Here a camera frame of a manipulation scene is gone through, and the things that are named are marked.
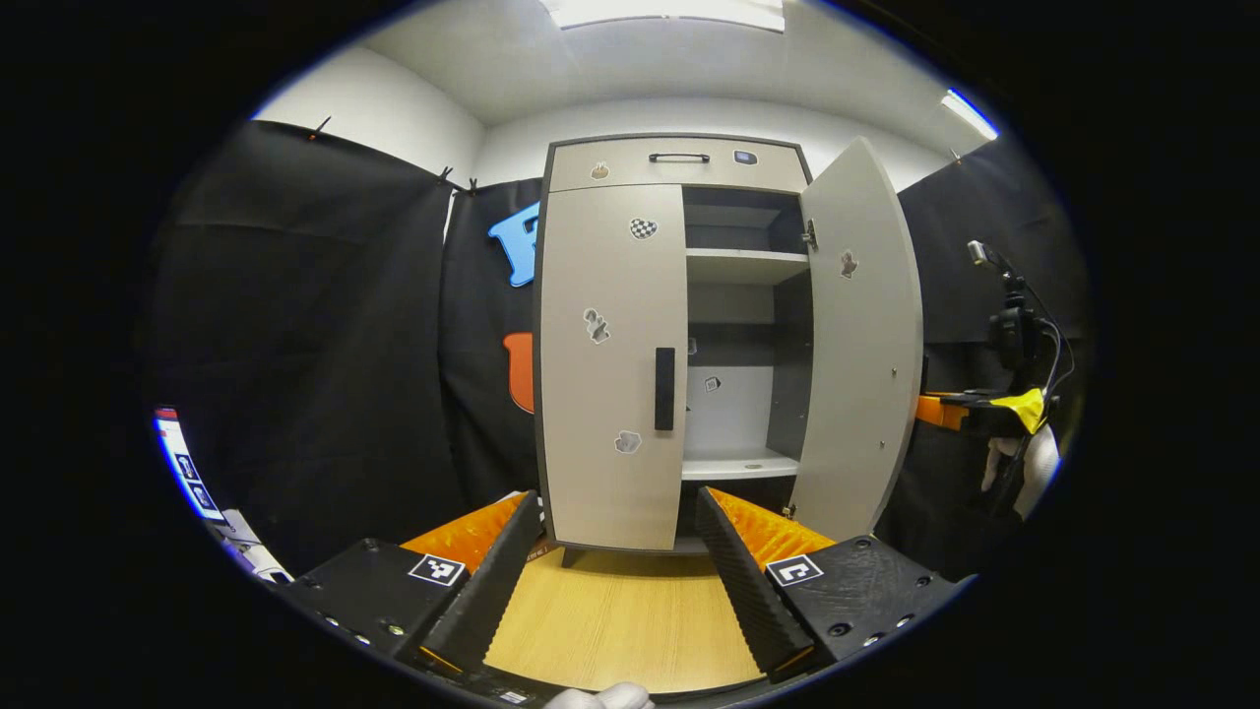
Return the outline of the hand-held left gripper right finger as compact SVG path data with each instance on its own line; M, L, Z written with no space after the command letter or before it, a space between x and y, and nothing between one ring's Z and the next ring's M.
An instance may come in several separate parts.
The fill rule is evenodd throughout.
M864 659L961 592L873 536L834 542L719 489L697 494L696 529L769 680Z

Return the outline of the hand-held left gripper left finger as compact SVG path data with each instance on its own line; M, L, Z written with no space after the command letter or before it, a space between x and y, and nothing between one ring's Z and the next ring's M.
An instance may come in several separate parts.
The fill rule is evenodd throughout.
M538 492L514 492L403 545L359 540L278 594L375 657L467 681L539 536Z

